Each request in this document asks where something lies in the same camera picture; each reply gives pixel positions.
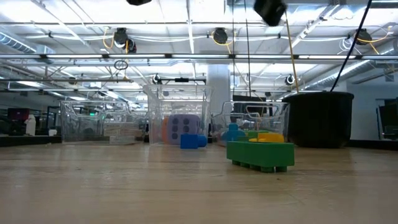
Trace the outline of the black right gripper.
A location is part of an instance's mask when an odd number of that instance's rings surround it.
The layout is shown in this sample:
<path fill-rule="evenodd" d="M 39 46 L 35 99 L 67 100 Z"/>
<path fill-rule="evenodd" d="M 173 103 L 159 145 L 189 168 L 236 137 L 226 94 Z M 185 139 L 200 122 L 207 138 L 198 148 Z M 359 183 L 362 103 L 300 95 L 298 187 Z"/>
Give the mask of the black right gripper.
<path fill-rule="evenodd" d="M 254 11 L 270 27 L 279 25 L 287 5 L 282 0 L 255 0 Z"/>

